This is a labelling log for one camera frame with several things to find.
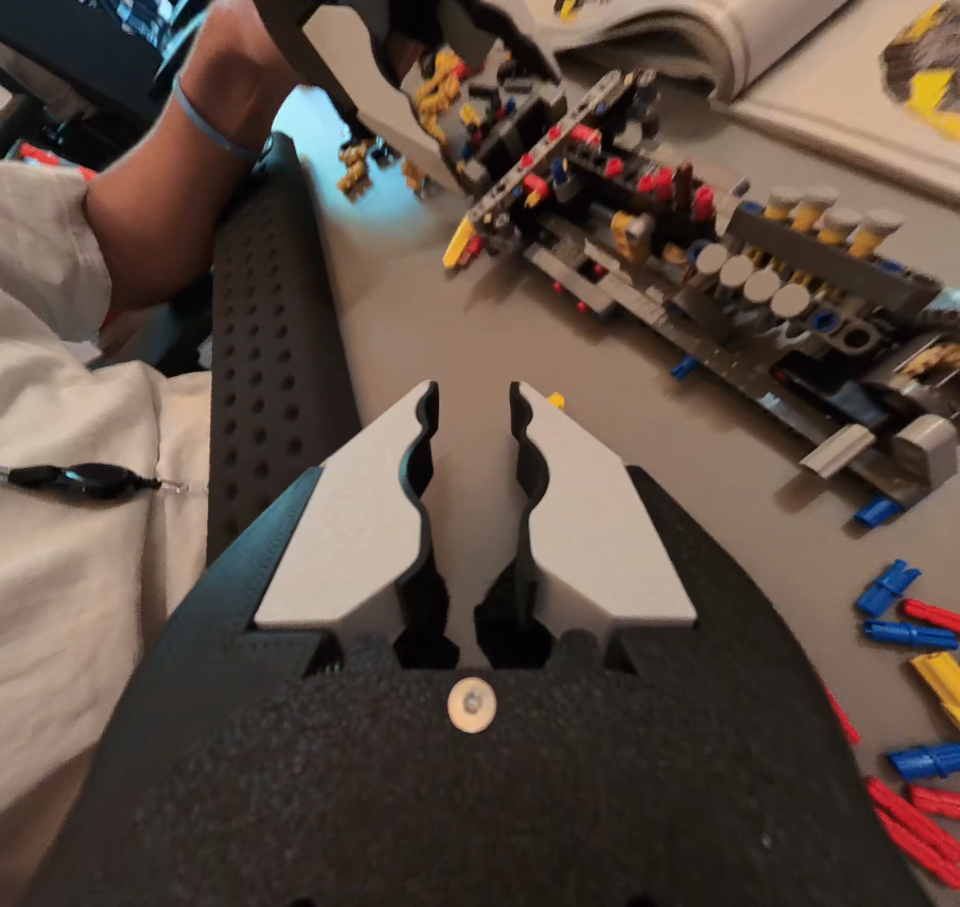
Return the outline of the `person's left forearm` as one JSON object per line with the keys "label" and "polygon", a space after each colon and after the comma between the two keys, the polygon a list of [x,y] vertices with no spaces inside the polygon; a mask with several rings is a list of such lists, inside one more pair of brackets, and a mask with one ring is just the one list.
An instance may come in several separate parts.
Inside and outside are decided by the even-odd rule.
{"label": "person's left forearm", "polygon": [[253,166],[171,97],[150,132],[88,185],[84,214],[111,311],[157,306],[210,270],[221,215]]}

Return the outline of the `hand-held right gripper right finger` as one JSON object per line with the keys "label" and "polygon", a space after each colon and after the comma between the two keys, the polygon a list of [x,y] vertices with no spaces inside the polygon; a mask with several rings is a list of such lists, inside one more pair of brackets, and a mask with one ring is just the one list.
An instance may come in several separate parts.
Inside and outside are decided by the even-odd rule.
{"label": "hand-held right gripper right finger", "polygon": [[549,634],[690,628],[697,612],[624,460],[526,382],[510,384],[526,495],[515,610]]}

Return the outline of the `black badge reel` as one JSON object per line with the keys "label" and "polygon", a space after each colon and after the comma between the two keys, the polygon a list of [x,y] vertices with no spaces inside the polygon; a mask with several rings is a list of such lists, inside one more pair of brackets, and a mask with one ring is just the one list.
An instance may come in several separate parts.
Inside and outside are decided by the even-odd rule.
{"label": "black badge reel", "polygon": [[123,501],[141,493],[189,492],[187,482],[144,477],[121,465],[84,462],[1,468],[2,484],[26,492],[49,493],[93,501]]}

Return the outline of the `white printed t-shirt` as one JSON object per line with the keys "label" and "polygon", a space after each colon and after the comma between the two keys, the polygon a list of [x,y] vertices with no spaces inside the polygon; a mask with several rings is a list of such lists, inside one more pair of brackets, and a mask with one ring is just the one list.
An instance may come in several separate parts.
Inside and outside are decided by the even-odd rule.
{"label": "white printed t-shirt", "polygon": [[94,502],[2,484],[1,885],[16,904],[145,645],[206,566],[211,375],[90,370],[112,281],[77,172],[2,163],[2,467],[100,463],[185,484]]}

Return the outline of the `grey black lego chassis assembly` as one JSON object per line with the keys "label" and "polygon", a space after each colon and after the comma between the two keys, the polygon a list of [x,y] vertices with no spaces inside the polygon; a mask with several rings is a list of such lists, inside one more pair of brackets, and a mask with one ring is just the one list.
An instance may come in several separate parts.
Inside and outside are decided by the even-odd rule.
{"label": "grey black lego chassis assembly", "polygon": [[621,315],[809,444],[801,466],[874,493],[875,529],[958,475],[958,306],[882,256],[902,225],[823,187],[744,198],[658,141],[654,71],[611,71],[572,101],[510,71],[470,80],[454,148],[473,203],[443,265],[505,255],[580,313]]}

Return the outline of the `blue wristband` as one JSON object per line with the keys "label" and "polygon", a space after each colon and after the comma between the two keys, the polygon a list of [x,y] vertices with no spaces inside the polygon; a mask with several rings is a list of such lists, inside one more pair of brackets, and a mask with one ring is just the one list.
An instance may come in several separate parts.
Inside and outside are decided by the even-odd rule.
{"label": "blue wristband", "polygon": [[264,141],[264,144],[258,149],[249,149],[222,134],[197,111],[191,100],[186,97],[181,82],[181,76],[178,73],[175,74],[173,78],[171,100],[179,106],[180,110],[199,134],[204,136],[222,151],[230,154],[233,157],[240,158],[246,163],[257,163],[262,157],[264,157],[265,152],[271,145],[271,138],[268,137]]}

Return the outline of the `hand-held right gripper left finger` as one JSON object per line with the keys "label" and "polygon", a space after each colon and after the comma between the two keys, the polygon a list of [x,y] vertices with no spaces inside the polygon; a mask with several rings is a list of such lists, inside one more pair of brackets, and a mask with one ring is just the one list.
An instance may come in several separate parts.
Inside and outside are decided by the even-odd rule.
{"label": "hand-held right gripper left finger", "polygon": [[422,381],[321,465],[254,625],[443,632],[443,579],[423,502],[439,400],[438,384]]}

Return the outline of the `pile of red blue lego pins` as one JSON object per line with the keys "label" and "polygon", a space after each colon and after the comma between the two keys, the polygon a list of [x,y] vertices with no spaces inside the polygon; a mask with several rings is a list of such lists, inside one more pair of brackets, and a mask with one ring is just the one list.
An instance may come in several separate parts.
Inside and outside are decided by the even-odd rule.
{"label": "pile of red blue lego pins", "polygon": [[844,638],[870,673],[858,700],[827,696],[867,763],[867,789],[894,844],[958,905],[958,537],[947,543],[949,596],[930,600],[925,573],[886,558],[843,606]]}

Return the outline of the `pile of yellow lego pieces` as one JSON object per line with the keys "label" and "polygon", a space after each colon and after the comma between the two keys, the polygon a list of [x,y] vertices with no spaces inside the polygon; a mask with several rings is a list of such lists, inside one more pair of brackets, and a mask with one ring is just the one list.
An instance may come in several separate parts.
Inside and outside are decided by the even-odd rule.
{"label": "pile of yellow lego pieces", "polygon": [[441,115],[453,107],[461,93],[464,61],[451,49],[434,56],[434,72],[413,91],[394,86],[372,71],[369,100],[355,109],[347,122],[349,138],[338,148],[343,174],[338,189],[352,193],[368,176],[371,161],[401,160],[405,179],[415,192],[426,181],[459,196],[466,194],[465,181],[450,155],[450,142],[440,124]]}

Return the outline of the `white instruction booklet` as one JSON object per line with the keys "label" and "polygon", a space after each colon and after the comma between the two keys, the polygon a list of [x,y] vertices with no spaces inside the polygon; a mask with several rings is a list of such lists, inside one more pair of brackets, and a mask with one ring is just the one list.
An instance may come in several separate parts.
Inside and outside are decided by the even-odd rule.
{"label": "white instruction booklet", "polygon": [[958,0],[524,0],[555,50],[958,203]]}

